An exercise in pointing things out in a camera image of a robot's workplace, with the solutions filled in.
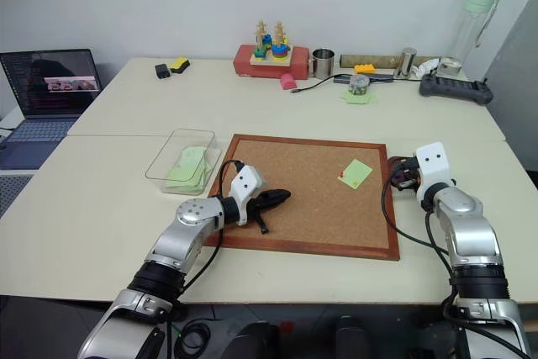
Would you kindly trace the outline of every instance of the metal canister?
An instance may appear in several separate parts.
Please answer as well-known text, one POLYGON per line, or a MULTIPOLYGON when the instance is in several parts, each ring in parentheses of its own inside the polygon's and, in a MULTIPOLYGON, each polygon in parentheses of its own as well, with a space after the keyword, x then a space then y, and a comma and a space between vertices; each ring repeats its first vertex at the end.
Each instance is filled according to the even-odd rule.
POLYGON ((394 77, 396 79, 409 79, 411 66, 413 66, 413 60, 416 55, 417 50, 415 48, 403 48, 398 66, 394 69, 394 77))
POLYGON ((370 79, 364 75, 351 75, 349 91, 351 94, 364 95, 367 93, 370 79))

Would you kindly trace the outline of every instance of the black wire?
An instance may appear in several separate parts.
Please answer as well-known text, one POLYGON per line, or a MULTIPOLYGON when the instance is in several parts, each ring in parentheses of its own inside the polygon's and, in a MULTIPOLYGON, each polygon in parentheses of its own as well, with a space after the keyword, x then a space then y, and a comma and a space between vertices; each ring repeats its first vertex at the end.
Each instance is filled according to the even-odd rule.
POLYGON ((206 269, 208 269, 208 267, 211 265, 211 262, 213 262, 213 260, 217 256, 217 253, 220 250, 220 246, 222 245, 223 238, 224 238, 224 232, 221 229, 221 230, 219 230, 219 241, 217 242, 217 245, 215 246, 215 249, 213 250, 213 254, 211 254, 211 257, 209 257, 208 261, 205 263, 205 265, 202 267, 202 269, 200 269, 200 271, 198 271, 198 273, 196 275, 194 275, 193 279, 191 279, 187 283, 187 285, 185 285, 185 287, 183 288, 183 292, 185 292, 187 289, 189 289, 193 285, 193 283, 195 283, 197 281, 197 279, 202 276, 203 272, 206 269))
POLYGON ((224 182, 224 169, 226 168, 226 166, 228 166, 230 163, 240 163, 239 160, 236 160, 236 159, 229 159, 227 161, 224 161, 221 165, 220 165, 220 169, 219 169, 219 193, 217 194, 217 196, 219 197, 222 197, 222 183, 224 182))
MULTIPOLYGON (((317 82, 316 84, 310 86, 310 87, 304 87, 304 88, 294 88, 291 92, 302 92, 304 90, 310 90, 311 88, 315 88, 319 86, 320 84, 323 84, 327 82, 329 79, 333 79, 335 77, 340 76, 352 76, 349 73, 339 73, 337 75, 332 75, 327 77, 326 79, 323 79, 321 82, 317 82)), ((394 78, 388 78, 388 79, 371 79, 370 83, 392 83, 392 82, 422 82, 422 79, 394 79, 394 78)))
POLYGON ((317 82, 316 84, 314 84, 314 85, 312 85, 310 87, 294 88, 291 92, 303 92, 304 90, 310 90, 311 88, 317 87, 320 84, 323 84, 323 83, 327 82, 329 79, 332 79, 334 77, 339 77, 339 76, 351 76, 351 75, 349 75, 347 73, 339 73, 338 75, 329 76, 326 79, 323 79, 321 82, 317 82))
MULTIPOLYGON (((435 243, 434 235, 431 233, 430 216, 431 216, 433 213, 434 213, 434 212, 433 212, 432 210, 426 213, 426 216, 425 216, 426 233, 428 233, 428 239, 430 239, 430 243, 431 243, 432 245, 434 245, 435 247, 437 247, 437 244, 435 243)), ((440 251, 439 251, 438 248, 435 249, 435 254, 437 254, 437 256, 439 257, 439 259, 441 260, 441 262, 442 262, 443 265, 445 266, 446 270, 448 271, 448 275, 449 275, 449 276, 452 276, 452 268, 451 268, 451 266, 449 265, 449 263, 448 263, 448 261, 446 260, 446 258, 443 257, 443 255, 440 253, 440 251)))
MULTIPOLYGON (((222 197, 222 183, 224 181, 224 169, 226 168, 226 166, 228 166, 230 163, 234 163, 236 165, 238 164, 242 164, 241 161, 239 160, 235 160, 235 159, 230 159, 230 160, 227 160, 225 162, 222 163, 222 165, 220 166, 220 169, 219 169, 219 193, 217 194, 218 197, 222 197)), ((202 269, 200 269, 200 271, 198 271, 198 273, 196 275, 194 275, 193 279, 191 279, 186 285, 185 287, 183 288, 183 292, 185 292, 187 289, 189 289, 193 283, 196 282, 196 280, 202 276, 203 272, 208 269, 208 267, 211 265, 211 262, 213 262, 213 260, 215 259, 215 257, 217 256, 217 253, 219 252, 220 250, 220 247, 222 246, 222 240, 224 238, 224 230, 221 229, 219 230, 219 241, 217 241, 217 245, 215 246, 215 249, 213 250, 213 254, 211 254, 211 257, 209 257, 208 261, 205 263, 205 265, 202 267, 202 269)))
POLYGON ((211 339, 211 329, 203 321, 220 321, 220 319, 192 319, 179 331, 174 344, 174 357, 176 359, 196 359, 206 350, 211 339), (187 342, 189 335, 197 335, 200 343, 193 345, 187 342))
POLYGON ((396 227, 396 224, 393 223, 393 221, 390 219, 387 213, 387 208, 385 207, 385 196, 387 194, 388 186, 390 185, 390 182, 393 180, 394 176, 396 175, 397 171, 393 172, 388 180, 383 184, 383 190, 381 192, 381 210, 383 211, 383 216, 385 216, 385 220, 387 221, 387 224, 392 227, 394 230, 396 230, 400 235, 403 237, 410 239, 411 241, 414 241, 415 243, 419 243, 420 245, 423 245, 425 247, 433 248, 436 251, 440 251, 443 254, 448 254, 448 251, 438 247, 437 245, 430 244, 426 241, 423 241, 421 239, 417 239, 416 237, 413 237, 412 235, 408 235, 404 231, 400 230, 398 227, 396 227))
POLYGON ((466 321, 462 319, 457 319, 456 317, 453 317, 450 314, 450 307, 452 306, 452 303, 454 302, 454 299, 456 298, 457 291, 455 287, 452 287, 452 293, 450 296, 446 299, 445 305, 443 307, 443 317, 447 321, 450 321, 452 324, 457 325, 458 327, 464 328, 466 330, 470 330, 472 332, 476 332, 477 334, 480 334, 482 336, 485 336, 486 338, 489 338, 492 341, 497 342, 498 344, 504 346, 506 349, 512 351, 517 356, 523 358, 523 359, 532 359, 529 355, 525 354, 520 348, 510 344, 509 342, 505 341, 504 339, 500 338, 499 336, 496 336, 495 334, 483 330, 480 327, 477 327, 476 325, 469 324, 466 321))

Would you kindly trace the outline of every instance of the green paper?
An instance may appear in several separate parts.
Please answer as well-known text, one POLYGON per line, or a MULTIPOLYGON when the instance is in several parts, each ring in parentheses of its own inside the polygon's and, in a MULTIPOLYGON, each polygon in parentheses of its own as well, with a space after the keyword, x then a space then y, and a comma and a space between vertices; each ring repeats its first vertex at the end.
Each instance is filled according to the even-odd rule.
POLYGON ((340 98, 343 98, 348 104, 370 104, 377 102, 375 94, 355 95, 351 94, 347 90, 342 93, 340 98))
POLYGON ((205 147, 191 146, 182 150, 176 165, 166 176, 165 187, 199 190, 205 185, 211 166, 205 161, 205 147))
POLYGON ((353 189, 357 189, 371 172, 372 169, 369 166, 357 159, 353 159, 350 165, 343 171, 344 176, 338 177, 338 179, 353 189))

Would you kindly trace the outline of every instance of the stainless steel cup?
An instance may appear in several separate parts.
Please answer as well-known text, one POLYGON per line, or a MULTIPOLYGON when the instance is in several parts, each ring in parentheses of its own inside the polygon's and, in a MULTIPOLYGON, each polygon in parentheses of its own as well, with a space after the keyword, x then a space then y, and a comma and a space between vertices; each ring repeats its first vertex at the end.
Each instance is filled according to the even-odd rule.
POLYGON ((332 50, 319 48, 312 52, 312 68, 314 77, 326 79, 333 74, 333 65, 335 64, 335 53, 332 50))

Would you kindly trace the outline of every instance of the black controller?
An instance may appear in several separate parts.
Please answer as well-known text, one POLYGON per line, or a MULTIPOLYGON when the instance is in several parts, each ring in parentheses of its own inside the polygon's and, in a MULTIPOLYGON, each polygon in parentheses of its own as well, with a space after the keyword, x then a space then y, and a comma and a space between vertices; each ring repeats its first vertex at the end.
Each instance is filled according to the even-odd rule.
POLYGON ((422 76, 419 92, 425 97, 446 96, 466 98, 474 100, 480 105, 488 104, 493 100, 493 93, 486 84, 486 81, 465 82, 446 77, 436 77, 430 74, 422 76))

